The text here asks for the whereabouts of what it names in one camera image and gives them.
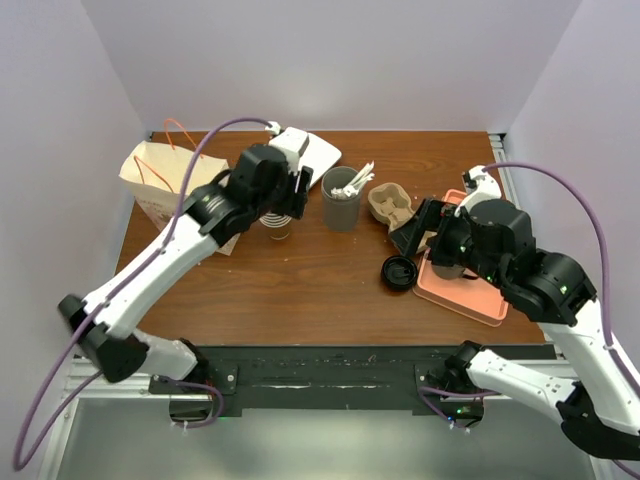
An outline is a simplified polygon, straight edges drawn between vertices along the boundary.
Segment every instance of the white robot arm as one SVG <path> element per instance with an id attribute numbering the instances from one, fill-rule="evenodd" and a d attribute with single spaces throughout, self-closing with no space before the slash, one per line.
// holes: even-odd
<path id="1" fill-rule="evenodd" d="M 599 458 L 640 459 L 640 374 L 615 336 L 605 342 L 600 300 L 580 265 L 536 248 L 531 219 L 500 199 L 482 166 L 463 175 L 468 196 L 459 206 L 440 202 L 429 222 L 434 265 L 462 265 L 493 284 L 504 299 L 554 341 L 579 381 L 549 377 L 465 342 L 431 383 L 453 392 L 495 391 L 556 421 L 579 448 Z"/>
<path id="2" fill-rule="evenodd" d="M 196 188 L 186 199 L 176 221 L 172 239 L 166 242 L 170 226 L 118 275 L 80 299 L 68 295 L 58 309 L 72 329 L 78 328 L 107 295 L 124 279 L 137 275 L 108 300 L 79 341 L 84 353 L 110 382 L 122 381 L 133 373 L 148 373 L 176 380 L 204 383 L 206 362 L 187 340 L 167 340 L 148 335 L 136 327 L 151 306 L 178 279 L 219 245 L 246 231 L 269 211 L 300 218 L 307 201 L 313 171 L 300 168 L 308 151 L 310 135 L 295 128 L 282 129 L 272 123 L 273 138 L 266 145 L 253 145 L 240 156 L 226 185 L 220 178 Z M 330 145 L 313 137 L 312 149 Z"/>

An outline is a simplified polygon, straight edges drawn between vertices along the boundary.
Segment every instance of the lavender wall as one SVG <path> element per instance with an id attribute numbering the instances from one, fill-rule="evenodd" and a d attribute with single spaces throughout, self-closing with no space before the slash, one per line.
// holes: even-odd
<path id="1" fill-rule="evenodd" d="M 640 367 L 640 2 L 584 0 L 506 137 L 508 156 L 570 177 L 603 223 L 614 331 Z M 578 259 L 599 286 L 597 242 L 560 186 L 514 171 L 544 248 Z M 640 471 L 640 462 L 635 466 Z M 627 479 L 612 468 L 605 478 Z"/>
<path id="2" fill-rule="evenodd" d="M 579 0 L 82 0 L 146 128 L 505 131 Z"/>
<path id="3" fill-rule="evenodd" d="M 113 273 L 131 200 L 118 182 L 143 128 L 76 0 L 4 2 L 0 16 L 0 478 L 69 334 L 56 313 Z M 55 408 L 59 376 L 36 422 Z"/>

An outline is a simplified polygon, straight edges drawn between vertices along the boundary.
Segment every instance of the black cup lid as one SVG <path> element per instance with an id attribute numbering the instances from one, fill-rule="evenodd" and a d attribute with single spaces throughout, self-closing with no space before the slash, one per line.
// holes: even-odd
<path id="1" fill-rule="evenodd" d="M 384 261 L 380 275 L 391 290 L 406 292 L 418 280 L 418 267 L 410 258 L 394 255 Z"/>

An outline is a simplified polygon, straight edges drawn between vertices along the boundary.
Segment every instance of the wooden table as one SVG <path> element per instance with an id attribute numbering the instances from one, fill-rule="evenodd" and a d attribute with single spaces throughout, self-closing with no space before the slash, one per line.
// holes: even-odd
<path id="1" fill-rule="evenodd" d="M 493 162 L 485 133 L 320 132 L 338 147 L 340 165 L 354 168 L 375 160 L 376 178 L 402 185 L 414 199 L 461 188 L 460 174 Z M 195 133 L 196 142 L 202 134 Z M 178 145 L 186 137 L 172 134 Z M 205 153 L 235 164 L 240 152 L 264 141 L 260 132 L 225 132 Z M 165 141 L 156 133 L 154 141 Z M 142 210 L 133 209 L 118 268 L 158 234 Z M 304 218 L 289 238 L 274 241 L 256 223 L 233 254 L 215 254 L 188 272 L 149 311 L 140 327 L 195 344 L 458 344 L 542 343 L 535 324 L 510 311 L 491 328 L 420 299 L 390 293 L 380 281 L 382 262 L 397 252 L 387 229 L 366 201 L 353 232 L 333 233 L 322 223 L 320 186 L 310 192 Z"/>

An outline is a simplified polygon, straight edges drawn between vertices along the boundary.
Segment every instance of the purple cable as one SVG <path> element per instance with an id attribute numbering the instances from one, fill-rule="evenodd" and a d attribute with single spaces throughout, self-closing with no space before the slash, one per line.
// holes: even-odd
<path id="1" fill-rule="evenodd" d="M 629 467 L 627 467 L 624 463 L 622 463 L 620 460 L 614 460 L 613 463 L 616 465 L 616 467 L 618 467 L 624 473 L 629 475 L 631 478 L 640 480 L 640 473 L 634 472 Z"/>
<path id="2" fill-rule="evenodd" d="M 454 397 L 454 398 L 471 398 L 471 399 L 490 397 L 492 395 L 500 395 L 498 392 L 492 392 L 490 390 L 485 392 L 479 392 L 479 393 L 455 393 L 455 392 L 447 392 L 446 390 L 440 390 L 439 388 L 433 388 L 433 387 L 418 387 L 418 393 L 420 394 L 420 398 L 422 398 L 422 401 L 425 403 L 427 407 L 429 407 L 436 415 L 438 415 L 443 420 L 447 422 L 451 422 L 451 425 L 453 425 L 455 428 L 467 428 L 467 427 L 464 425 L 460 425 L 455 420 L 449 420 L 449 417 L 442 410 L 440 410 L 429 399 L 427 399 L 426 397 L 427 393 L 435 393 L 438 395 Z"/>
<path id="3" fill-rule="evenodd" d="M 202 153 L 202 150 L 204 149 L 206 144 L 209 142 L 209 140 L 211 140 L 218 132 L 220 132 L 220 130 L 225 129 L 230 125 L 234 125 L 236 123 L 244 123 L 244 122 L 261 123 L 261 124 L 263 124 L 263 125 L 265 125 L 267 127 L 271 125 L 268 121 L 263 120 L 261 118 L 242 117 L 242 118 L 236 118 L 235 120 L 230 120 L 228 122 L 225 122 L 222 125 L 220 125 L 219 127 L 215 128 L 214 130 L 211 130 L 209 133 L 207 133 L 205 135 L 205 137 L 202 139 L 202 141 L 196 147 L 195 151 L 193 152 L 193 155 L 191 156 L 191 160 L 189 161 L 189 165 L 187 166 L 187 170 L 186 170 L 184 178 L 182 180 L 182 186 L 180 187 L 180 194 L 178 196 L 178 206 L 176 207 L 176 212 L 181 212 L 182 211 L 182 207 L 184 205 L 184 199 L 185 199 L 186 194 L 187 194 L 187 186 L 189 185 L 189 180 L 191 178 L 191 174 L 193 173 L 193 169 L 195 168 L 196 162 L 198 161 L 198 157 Z M 96 308 L 94 308 L 87 315 L 87 317 L 82 321 L 82 323 L 80 323 L 80 325 L 75 330 L 75 332 L 73 332 L 73 335 L 71 335 L 71 340 L 69 341 L 69 344 L 67 345 L 67 347 L 64 349 L 62 354 L 53 363 L 53 366 L 51 367 L 51 370 L 49 370 L 49 373 L 47 373 L 47 375 L 45 376 L 44 380 L 42 381 L 42 385 L 40 385 L 40 388 L 36 392 L 35 397 L 34 397 L 33 401 L 31 402 L 31 405 L 29 406 L 29 409 L 27 410 L 27 414 L 25 415 L 25 419 L 22 422 L 22 426 L 20 427 L 20 431 L 18 433 L 18 438 L 16 440 L 16 444 L 15 444 L 15 447 L 13 449 L 12 466 L 13 466 L 13 469 L 15 471 L 22 470 L 31 461 L 31 459 L 33 458 L 33 456 L 36 453 L 36 450 L 38 449 L 38 446 L 40 445 L 40 443 L 42 443 L 42 440 L 46 436 L 47 431 L 54 424 L 54 422 L 56 421 L 56 418 L 58 417 L 58 415 L 60 415 L 60 412 L 63 409 L 63 408 L 61 409 L 62 405 L 64 405 L 64 406 L 68 405 L 69 402 L 71 402 L 71 400 L 73 400 L 73 398 L 75 398 L 82 391 L 83 388 L 85 388 L 94 378 L 97 378 L 100 375 L 100 372 L 97 372 L 94 376 L 90 377 L 89 379 L 87 379 L 87 381 L 85 381 L 82 384 L 80 384 L 78 386 L 78 388 L 76 388 L 73 392 L 71 392 L 71 394 L 69 394 L 69 396 L 65 399 L 65 401 L 62 402 L 61 407 L 58 407 L 58 409 L 54 412 L 54 414 L 51 415 L 49 420 L 47 420 L 44 428 L 42 429 L 42 431 L 38 435 L 38 437 L 36 439 L 36 442 L 34 443 L 34 445 L 31 448 L 31 450 L 29 450 L 29 453 L 27 454 L 27 456 L 24 459 L 21 459 L 20 457 L 22 455 L 22 449 L 24 447 L 25 439 L 27 438 L 27 432 L 29 431 L 29 427 L 31 426 L 31 422 L 33 421 L 33 417 L 35 416 L 35 413 L 38 410 L 38 406 L 40 405 L 40 402 L 42 401 L 42 398 L 44 397 L 44 395 L 47 392 L 49 386 L 51 385 L 51 382 L 53 381 L 53 378 L 55 377 L 56 373 L 58 373 L 58 370 L 60 370 L 60 367 L 62 366 L 62 364 L 64 363 L 65 359 L 67 358 L 67 355 L 69 355 L 69 353 L 71 352 L 71 350 L 73 349 L 75 344 L 78 343 L 78 340 L 80 339 L 80 337 L 82 336 L 84 331 L 88 328 L 88 326 L 96 318 L 98 313 L 100 313 L 102 311 L 102 309 L 104 308 L 105 304 L 109 300 L 113 299 L 127 285 L 129 285 L 129 283 L 131 283 L 131 281 L 134 278 L 136 278 L 140 274 L 140 272 L 142 272 L 145 268 L 147 268 L 151 264 L 151 262 L 153 262 L 158 257 L 158 255 L 160 255 L 162 250 L 164 250 L 164 248 L 167 246 L 167 244 L 173 238 L 173 233 L 175 232 L 175 229 L 176 229 L 176 224 L 178 222 L 178 217 L 179 217 L 179 215 L 174 215 L 173 218 L 171 219 L 171 224 L 170 224 L 170 227 L 169 227 L 169 231 L 167 232 L 167 236 L 164 238 L 161 247 L 158 248 L 158 250 L 154 251 L 151 255 L 149 255 L 149 257 L 147 259 L 145 259 L 138 266 L 138 268 L 136 268 L 133 272 L 131 272 L 131 274 L 129 274 L 127 277 L 125 277 L 118 285 L 113 287 L 113 290 L 111 290 L 111 292 L 109 292 L 105 296 L 105 301 L 100 303 Z"/>
<path id="4" fill-rule="evenodd" d="M 609 285 L 609 277 L 610 277 L 610 266 L 609 266 L 609 252 L 607 250 L 607 241 L 604 237 L 604 230 L 602 229 L 602 225 L 596 216 L 596 212 L 593 210 L 591 205 L 587 199 L 567 180 L 562 178 L 560 175 L 548 170 L 544 167 L 538 167 L 537 165 L 531 165 L 529 163 L 521 163 L 521 162 L 505 162 L 505 163 L 492 163 L 491 165 L 487 165 L 484 167 L 484 171 L 487 172 L 489 170 L 497 169 L 497 168 L 525 168 L 529 170 L 534 170 L 536 172 L 543 173 L 548 177 L 553 178 L 558 183 L 562 184 L 571 194 L 578 200 L 582 208 L 587 213 L 589 220 L 591 220 L 591 224 L 596 232 L 596 237 L 598 238 L 598 244 L 600 245 L 600 262 L 602 263 L 602 334 L 604 336 L 604 341 L 607 347 L 612 347 L 613 345 L 613 326 L 611 322 L 611 305 L 610 305 L 610 285 Z M 627 368 L 625 363 L 622 361 L 622 357 L 617 350 L 614 348 L 608 348 L 609 355 L 613 359 L 613 363 L 616 364 L 620 372 L 622 372 L 622 376 L 627 380 L 631 388 L 634 390 L 637 396 L 640 397 L 640 383 L 638 383 L 631 373 L 631 370 Z"/>
<path id="5" fill-rule="evenodd" d="M 175 385 L 176 387 L 199 388 L 201 390 L 207 390 L 208 392 L 211 392 L 216 397 L 218 397 L 219 405 L 216 413 L 214 413 L 213 415 L 209 415 L 209 417 L 206 420 L 203 420 L 201 422 L 195 422 L 195 423 L 183 422 L 184 428 L 192 429 L 192 428 L 206 427 L 207 425 L 211 425 L 220 417 L 220 415 L 222 415 L 222 412 L 224 410 L 224 397 L 216 387 L 212 385 L 204 385 L 201 383 L 183 382 L 182 380 L 174 380 L 173 378 L 169 378 L 165 376 L 161 376 L 160 380 L 164 380 L 165 382 L 168 382 L 171 385 Z"/>

